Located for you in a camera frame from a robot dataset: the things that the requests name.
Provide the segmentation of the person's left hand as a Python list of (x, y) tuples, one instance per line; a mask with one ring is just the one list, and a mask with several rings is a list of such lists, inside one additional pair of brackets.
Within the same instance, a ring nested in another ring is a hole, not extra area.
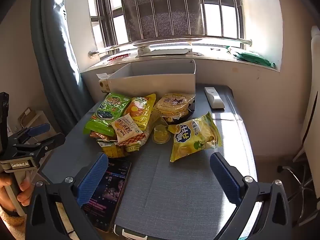
[(30, 172), (1, 173), (1, 207), (13, 216), (26, 216), (34, 186)]

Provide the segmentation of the fluffy cream sleeve forearm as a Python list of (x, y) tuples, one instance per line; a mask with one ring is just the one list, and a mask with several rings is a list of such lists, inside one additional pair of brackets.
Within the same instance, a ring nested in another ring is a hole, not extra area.
[(16, 212), (7, 211), (1, 206), (1, 219), (15, 239), (25, 240), (25, 217), (19, 216)]

